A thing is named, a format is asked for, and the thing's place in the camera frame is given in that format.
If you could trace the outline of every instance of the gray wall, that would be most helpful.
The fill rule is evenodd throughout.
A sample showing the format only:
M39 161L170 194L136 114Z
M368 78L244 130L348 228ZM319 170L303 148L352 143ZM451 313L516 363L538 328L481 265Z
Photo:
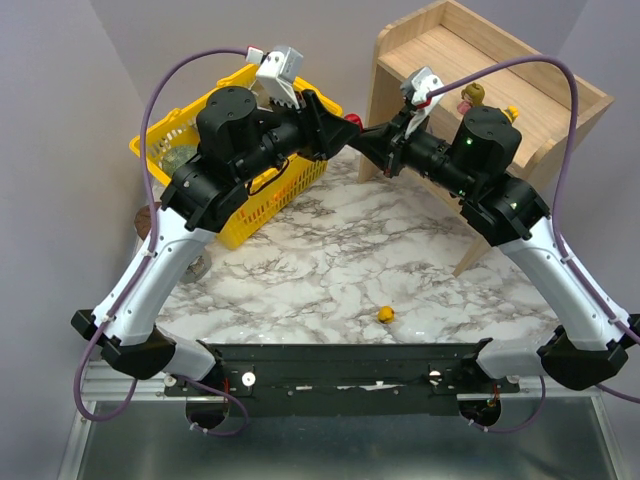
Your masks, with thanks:
M190 53L221 45L295 46L306 56L301 76L345 111L364 113L378 32L429 0L91 0L142 99L162 73ZM532 46L560 50L586 0L463 0ZM166 113L207 92L235 71L234 58L202 60L169 83L158 104Z
M640 312L640 3L590 0L560 51L616 102L576 151L562 230L598 281L621 305ZM640 396L640 348L613 388ZM640 406L606 398L625 459L640 477Z
M86 0L0 4L0 477L57 477L84 342L133 246L142 106Z

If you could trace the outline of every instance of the green object in basket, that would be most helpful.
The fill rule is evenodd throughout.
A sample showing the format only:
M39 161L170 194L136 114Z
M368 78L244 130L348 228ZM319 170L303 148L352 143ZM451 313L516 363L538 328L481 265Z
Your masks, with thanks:
M177 145L162 157L162 171L172 177L175 171L196 154L195 145Z

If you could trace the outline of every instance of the marble surface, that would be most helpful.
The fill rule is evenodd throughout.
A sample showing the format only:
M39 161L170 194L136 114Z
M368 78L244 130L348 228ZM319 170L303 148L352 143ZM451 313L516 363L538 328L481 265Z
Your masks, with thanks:
M219 343L473 342L555 327L497 250L453 277L473 239L414 178L356 177L345 150L239 249L210 245L212 269L174 289L158 325ZM384 305L390 325L376 320Z

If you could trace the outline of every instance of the yellow plastic basket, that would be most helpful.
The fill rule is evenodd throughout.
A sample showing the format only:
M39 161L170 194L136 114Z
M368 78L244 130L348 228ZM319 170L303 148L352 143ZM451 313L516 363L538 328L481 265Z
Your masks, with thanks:
M162 159L166 153L179 145L197 145L200 141L196 130L196 115L202 110L207 98L219 88L231 85L249 88L254 80L258 67L247 65L233 75L218 81L216 88L203 95L185 108L176 108L158 123L147 130L147 166L151 174L163 185L168 185L171 179L162 170ZM334 115L342 115L342 108L322 95L317 88L296 78L294 88L297 91L314 90L324 106ZM140 156L140 136L129 143L129 148ZM267 186L267 182L278 174L275 168L266 171L254 179L251 192L244 205L229 219L218 239L227 248L239 247L256 230L269 221L276 213L304 191L327 169L327 162L310 162L304 158L292 155L289 165L283 173Z

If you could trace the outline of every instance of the wooden stool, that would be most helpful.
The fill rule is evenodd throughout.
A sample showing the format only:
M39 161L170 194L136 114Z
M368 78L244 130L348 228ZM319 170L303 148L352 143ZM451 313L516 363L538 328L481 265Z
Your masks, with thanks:
M388 25L378 35L366 124L389 121L403 105L400 84L425 65L447 85L495 63L538 53L455 1L434 2ZM578 146L611 105L613 97L575 78L580 102L575 142ZM522 143L509 172L542 189L560 168L566 144L571 99L565 77L553 65L528 63L493 73L478 83L485 89L485 105L518 108L520 116L514 126L522 133ZM446 94L429 121L433 134L449 143L462 119L457 111L460 101L460 91ZM365 182L378 171L362 157L358 181ZM466 223L459 215L457 200L429 180L421 180ZM455 276L491 248L484 238L474 234L476 239L454 270Z

